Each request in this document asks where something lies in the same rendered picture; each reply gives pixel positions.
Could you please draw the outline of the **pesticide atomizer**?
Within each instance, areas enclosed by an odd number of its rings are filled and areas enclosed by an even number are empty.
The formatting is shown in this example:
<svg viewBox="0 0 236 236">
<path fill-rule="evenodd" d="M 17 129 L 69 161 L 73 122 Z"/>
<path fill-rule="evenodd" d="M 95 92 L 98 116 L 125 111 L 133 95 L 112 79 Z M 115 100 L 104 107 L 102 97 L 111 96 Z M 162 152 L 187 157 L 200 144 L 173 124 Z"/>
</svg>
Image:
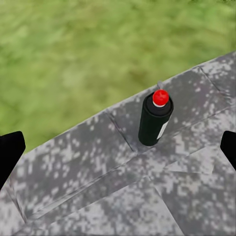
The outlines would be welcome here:
<svg viewBox="0 0 236 236">
<path fill-rule="evenodd" d="M 145 146 L 154 146 L 162 136 L 174 109 L 173 100 L 164 90 L 166 83 L 156 84 L 158 90 L 143 101 L 138 138 Z"/>
</svg>

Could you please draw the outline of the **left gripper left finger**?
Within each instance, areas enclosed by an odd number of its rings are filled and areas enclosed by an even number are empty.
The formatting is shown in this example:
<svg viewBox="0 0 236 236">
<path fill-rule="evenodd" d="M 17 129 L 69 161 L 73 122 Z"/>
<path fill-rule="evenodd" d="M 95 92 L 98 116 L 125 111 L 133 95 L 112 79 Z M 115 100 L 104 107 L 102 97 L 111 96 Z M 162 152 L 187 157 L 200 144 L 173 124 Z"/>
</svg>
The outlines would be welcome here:
<svg viewBox="0 0 236 236">
<path fill-rule="evenodd" d="M 0 137 L 0 190 L 26 149 L 21 131 Z"/>
</svg>

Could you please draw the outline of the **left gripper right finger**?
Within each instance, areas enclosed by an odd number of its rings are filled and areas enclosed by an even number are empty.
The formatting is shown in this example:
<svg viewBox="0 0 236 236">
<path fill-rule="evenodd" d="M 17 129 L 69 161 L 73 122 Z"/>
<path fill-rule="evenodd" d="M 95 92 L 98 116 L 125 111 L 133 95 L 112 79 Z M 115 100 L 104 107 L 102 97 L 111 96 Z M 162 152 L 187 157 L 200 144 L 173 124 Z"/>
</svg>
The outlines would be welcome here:
<svg viewBox="0 0 236 236">
<path fill-rule="evenodd" d="M 221 139 L 220 148 L 236 169 L 236 132 L 225 131 Z"/>
</svg>

